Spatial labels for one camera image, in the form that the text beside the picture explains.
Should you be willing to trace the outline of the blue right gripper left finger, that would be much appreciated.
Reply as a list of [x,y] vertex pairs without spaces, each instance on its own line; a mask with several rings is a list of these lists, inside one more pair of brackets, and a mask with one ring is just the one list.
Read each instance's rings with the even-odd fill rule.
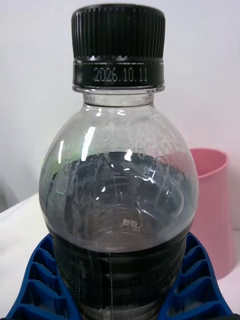
[[53,238],[45,236],[27,264],[18,296],[6,320],[80,320],[57,268]]

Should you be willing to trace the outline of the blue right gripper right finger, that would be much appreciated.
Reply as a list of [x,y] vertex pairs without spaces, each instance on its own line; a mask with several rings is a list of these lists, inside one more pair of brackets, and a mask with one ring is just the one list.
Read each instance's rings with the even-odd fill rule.
[[232,314],[221,294],[205,248],[189,233],[182,267],[159,311],[158,319],[212,320]]

